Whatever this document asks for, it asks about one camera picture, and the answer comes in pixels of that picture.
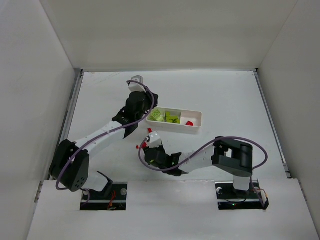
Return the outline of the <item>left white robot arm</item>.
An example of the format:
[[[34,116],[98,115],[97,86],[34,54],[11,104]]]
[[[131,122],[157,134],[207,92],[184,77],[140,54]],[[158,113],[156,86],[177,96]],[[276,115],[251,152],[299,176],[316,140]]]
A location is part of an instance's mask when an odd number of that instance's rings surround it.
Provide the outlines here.
[[[149,91],[131,92],[125,106],[107,125],[75,142],[63,140],[54,154],[49,174],[57,180],[57,184],[64,186],[63,190],[107,191],[111,181],[98,171],[90,172],[90,160],[110,145],[131,135],[139,122],[158,105],[158,98],[157,94]]]

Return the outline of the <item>lime green 2x4 lego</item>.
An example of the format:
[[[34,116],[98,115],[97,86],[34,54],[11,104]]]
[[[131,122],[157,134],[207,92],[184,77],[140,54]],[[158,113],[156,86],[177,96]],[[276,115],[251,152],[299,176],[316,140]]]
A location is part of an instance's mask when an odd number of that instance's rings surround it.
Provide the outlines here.
[[[165,119],[166,123],[180,124],[181,123],[181,112],[166,111],[164,119]]]

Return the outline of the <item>red round lego piece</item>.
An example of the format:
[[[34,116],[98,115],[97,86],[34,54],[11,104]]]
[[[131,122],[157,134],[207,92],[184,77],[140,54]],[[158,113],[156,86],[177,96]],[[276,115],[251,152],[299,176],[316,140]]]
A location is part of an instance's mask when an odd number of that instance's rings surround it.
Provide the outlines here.
[[[187,121],[185,125],[186,125],[186,126],[194,126],[194,123],[191,122],[191,121]]]

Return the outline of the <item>lime green 2x2 lego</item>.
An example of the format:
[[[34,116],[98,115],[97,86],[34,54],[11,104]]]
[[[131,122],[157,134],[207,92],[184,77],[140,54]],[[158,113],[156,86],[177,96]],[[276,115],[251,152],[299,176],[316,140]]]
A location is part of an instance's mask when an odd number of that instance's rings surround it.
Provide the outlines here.
[[[159,109],[153,109],[148,119],[153,122],[163,122],[165,117],[163,112],[161,112]]]

